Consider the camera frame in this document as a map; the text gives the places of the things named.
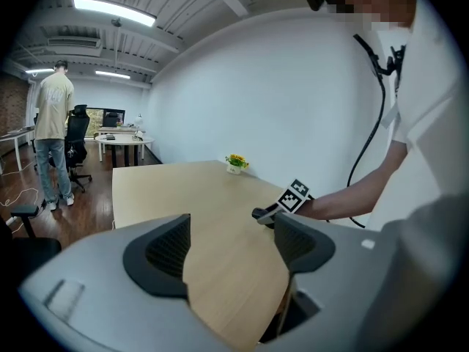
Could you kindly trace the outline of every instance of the white ceiling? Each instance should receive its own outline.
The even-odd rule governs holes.
[[[41,0],[18,34],[9,63],[31,69],[67,59],[70,76],[90,77],[98,69],[114,71],[117,48],[117,71],[134,84],[148,84],[176,56],[219,29],[252,15],[306,6],[305,0],[107,1],[154,15],[156,23],[148,28],[122,19],[118,30],[111,25],[115,17],[76,10],[73,0]],[[54,37],[96,38],[96,47],[49,45]]]

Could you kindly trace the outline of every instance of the fluorescent light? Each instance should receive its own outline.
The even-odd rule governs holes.
[[[31,74],[31,73],[47,73],[47,72],[53,72],[52,68],[48,69],[31,69],[31,70],[25,70],[26,73]]]
[[[101,76],[110,76],[110,77],[119,77],[119,78],[130,79],[130,76],[126,76],[125,74],[101,72],[100,70],[96,70],[96,74],[99,74]]]
[[[155,23],[155,18],[151,15],[145,15],[129,8],[115,5],[112,3],[106,3],[99,0],[73,0],[76,9],[94,10],[96,12],[108,13],[110,15],[116,15],[129,20],[142,23],[146,26],[152,26]]]

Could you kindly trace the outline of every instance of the white sneaker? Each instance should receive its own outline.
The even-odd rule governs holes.
[[[57,202],[47,202],[47,209],[49,211],[54,211],[57,209]]]
[[[67,198],[67,206],[71,206],[73,205],[73,203],[75,202],[74,201],[75,197],[73,196],[73,194]]]

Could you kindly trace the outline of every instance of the hand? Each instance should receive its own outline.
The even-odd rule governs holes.
[[[303,203],[298,210],[296,210],[295,215],[307,216],[312,218],[313,213],[313,200],[308,199]]]

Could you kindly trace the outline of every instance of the jeans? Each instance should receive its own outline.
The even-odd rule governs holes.
[[[46,202],[57,202],[56,192],[52,188],[51,176],[49,175],[49,152],[52,154],[56,165],[59,190],[64,199],[72,196],[72,186],[68,178],[67,165],[65,164],[65,151],[63,139],[39,139],[36,142],[37,169],[39,179],[45,195]]]

